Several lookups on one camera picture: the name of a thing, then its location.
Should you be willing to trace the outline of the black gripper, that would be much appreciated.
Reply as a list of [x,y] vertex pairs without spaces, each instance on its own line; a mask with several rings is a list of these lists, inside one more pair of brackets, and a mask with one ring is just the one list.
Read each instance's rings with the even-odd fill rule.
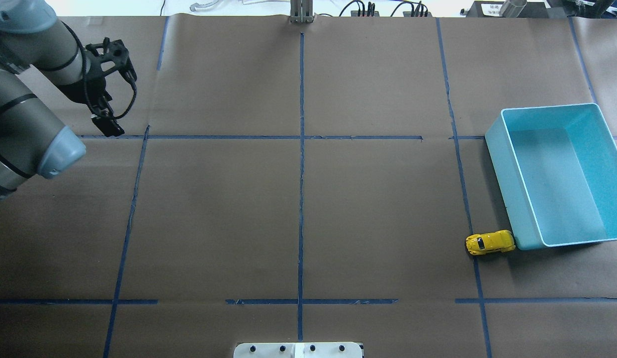
[[88,105],[94,111],[91,120],[95,127],[106,137],[119,137],[125,134],[118,120],[126,116],[113,115],[109,101],[111,95],[106,90],[106,73],[95,56],[83,50],[75,60],[79,76],[68,83],[58,84],[57,88],[69,100],[75,103]]

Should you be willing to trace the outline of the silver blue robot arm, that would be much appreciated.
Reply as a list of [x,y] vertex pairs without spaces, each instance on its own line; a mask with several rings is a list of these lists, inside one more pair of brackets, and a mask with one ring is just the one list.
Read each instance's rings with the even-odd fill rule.
[[32,176],[53,179],[86,146],[19,78],[39,70],[66,98],[86,105],[106,137],[124,134],[111,108],[106,77],[119,73],[137,96],[136,71],[118,39],[83,45],[44,0],[0,0],[0,201]]

